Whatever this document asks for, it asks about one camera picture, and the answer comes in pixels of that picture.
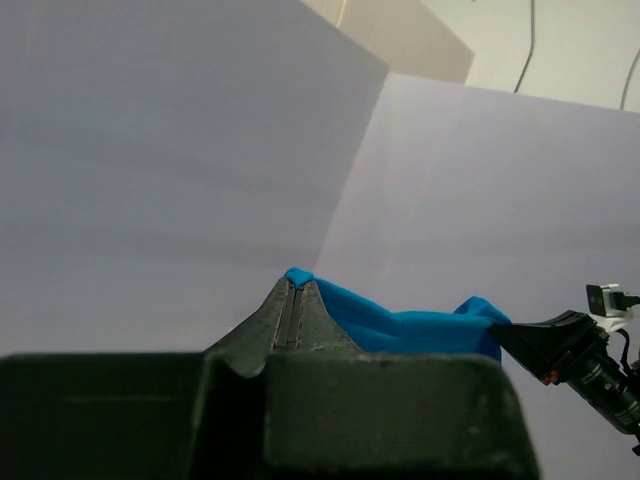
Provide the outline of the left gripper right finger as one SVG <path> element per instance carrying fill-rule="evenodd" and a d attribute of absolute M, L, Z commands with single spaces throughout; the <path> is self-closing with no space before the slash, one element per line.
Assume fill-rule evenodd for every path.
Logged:
<path fill-rule="evenodd" d="M 317 282 L 296 289 L 294 348 L 299 351 L 359 351 L 352 338 L 329 315 Z"/>

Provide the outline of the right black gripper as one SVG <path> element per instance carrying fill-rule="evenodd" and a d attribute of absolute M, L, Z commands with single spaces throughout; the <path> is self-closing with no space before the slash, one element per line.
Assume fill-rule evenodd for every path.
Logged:
<path fill-rule="evenodd" d="M 540 323 L 494 325 L 492 338 L 544 385 L 567 384 L 625 435 L 639 434 L 639 362 L 608 354 L 609 334 L 575 311 Z"/>

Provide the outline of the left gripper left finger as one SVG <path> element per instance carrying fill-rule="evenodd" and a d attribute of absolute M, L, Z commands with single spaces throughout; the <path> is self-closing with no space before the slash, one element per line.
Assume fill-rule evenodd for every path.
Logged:
<path fill-rule="evenodd" d="M 278 279 L 258 309 L 204 351 L 206 357 L 220 357 L 236 374 L 257 376 L 276 342 L 285 306 L 293 299 L 294 285 Z"/>

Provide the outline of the blue t shirt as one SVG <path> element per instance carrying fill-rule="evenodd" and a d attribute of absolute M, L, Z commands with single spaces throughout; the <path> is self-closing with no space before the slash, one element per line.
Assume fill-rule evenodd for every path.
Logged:
<path fill-rule="evenodd" d="M 300 268 L 285 277 L 297 287 L 314 283 L 328 315 L 366 352 L 479 354 L 500 361 L 489 332 L 511 320 L 484 298 L 472 296 L 453 312 L 393 312 Z"/>

